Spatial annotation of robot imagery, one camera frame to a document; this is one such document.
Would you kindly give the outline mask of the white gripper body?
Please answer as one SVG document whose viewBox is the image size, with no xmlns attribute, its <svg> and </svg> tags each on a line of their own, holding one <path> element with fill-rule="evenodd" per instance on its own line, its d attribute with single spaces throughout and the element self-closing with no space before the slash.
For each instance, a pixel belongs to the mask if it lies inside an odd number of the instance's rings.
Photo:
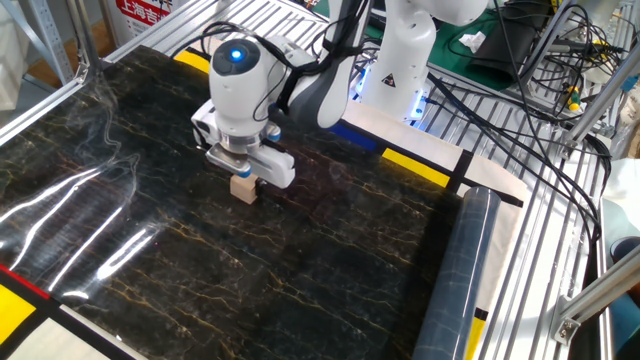
<svg viewBox="0 0 640 360">
<path fill-rule="evenodd" d="M 280 188 L 295 178 L 295 159 L 276 148 L 281 129 L 266 120 L 231 119 L 205 102 L 191 117 L 193 135 L 209 162 L 242 178 L 255 175 Z"/>
</svg>

